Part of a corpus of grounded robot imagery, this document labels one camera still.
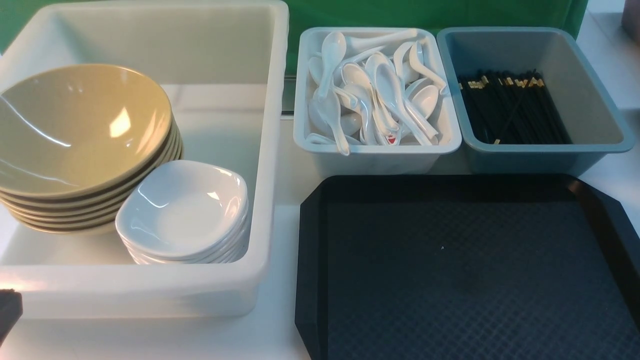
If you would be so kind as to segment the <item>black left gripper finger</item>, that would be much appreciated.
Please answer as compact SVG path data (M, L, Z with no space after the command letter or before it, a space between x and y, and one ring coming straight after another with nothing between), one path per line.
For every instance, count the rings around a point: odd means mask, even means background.
M23 297L14 289L0 290L0 345L23 314Z

